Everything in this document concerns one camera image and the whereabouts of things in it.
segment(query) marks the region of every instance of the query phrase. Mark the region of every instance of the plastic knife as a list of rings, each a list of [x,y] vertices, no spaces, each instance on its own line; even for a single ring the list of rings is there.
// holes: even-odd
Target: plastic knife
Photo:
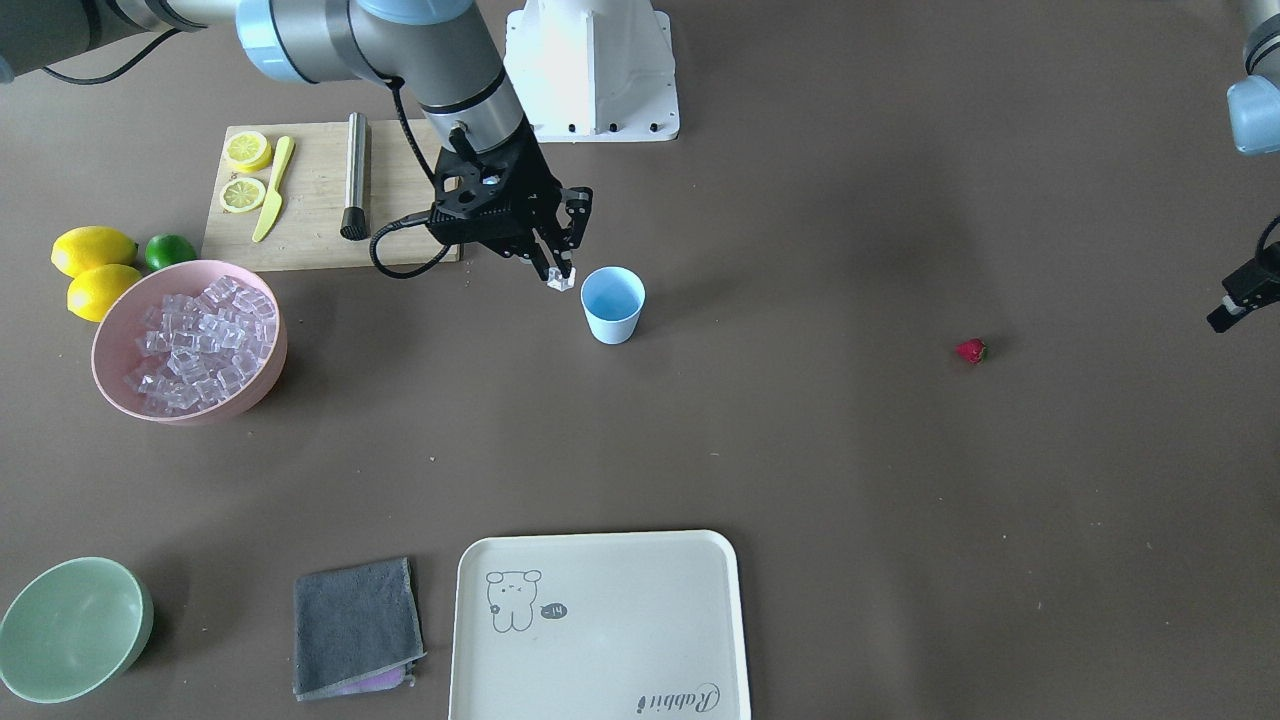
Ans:
[[[293,138],[282,136],[275,141],[275,155],[271,160],[271,179],[266,184],[266,200],[262,201],[262,211],[257,217],[257,227],[253,228],[253,242],[262,242],[266,233],[271,232],[275,219],[280,217],[280,208],[284,206],[284,197],[280,196],[280,181],[284,179],[284,169],[293,156]]]

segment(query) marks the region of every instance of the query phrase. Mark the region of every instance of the green bowl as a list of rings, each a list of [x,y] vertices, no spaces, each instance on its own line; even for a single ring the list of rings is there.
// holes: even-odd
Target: green bowl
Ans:
[[[119,675],[151,634],[151,594],[124,565],[77,557],[45,570],[0,620],[0,680],[65,702]]]

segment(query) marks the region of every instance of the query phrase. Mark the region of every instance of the lemon slice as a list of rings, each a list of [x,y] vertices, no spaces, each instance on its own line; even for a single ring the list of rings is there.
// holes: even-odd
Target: lemon slice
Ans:
[[[256,129],[238,132],[227,140],[223,156],[237,173],[256,173],[271,164],[271,143]]]
[[[248,213],[262,204],[266,186],[257,178],[236,178],[223,186],[218,200],[228,213]]]

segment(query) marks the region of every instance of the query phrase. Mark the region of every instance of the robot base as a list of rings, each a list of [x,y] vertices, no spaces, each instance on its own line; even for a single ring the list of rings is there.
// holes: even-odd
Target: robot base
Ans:
[[[680,133],[671,18],[649,0],[529,0],[507,17],[506,64],[540,142]]]

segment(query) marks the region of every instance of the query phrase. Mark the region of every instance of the pink bowl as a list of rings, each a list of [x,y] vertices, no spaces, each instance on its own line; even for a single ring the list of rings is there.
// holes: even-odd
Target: pink bowl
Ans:
[[[244,383],[239,392],[207,410],[177,418],[155,418],[143,414],[142,402],[146,397],[124,383],[124,377],[142,360],[137,346],[137,338],[145,332],[142,315],[147,307],[160,305],[165,295],[180,293],[195,297],[223,275],[229,275],[262,291],[275,305],[279,322],[275,324],[275,342],[271,345],[270,355],[259,368],[257,374]],[[142,278],[106,311],[106,316],[97,327],[97,334],[93,336],[93,382],[97,383],[97,389],[102,391],[102,397],[125,415],[164,425],[206,425],[234,418],[262,400],[280,377],[287,345],[280,304],[275,300],[271,288],[262,282],[262,278],[244,268],[221,260],[189,260],[169,265]]]

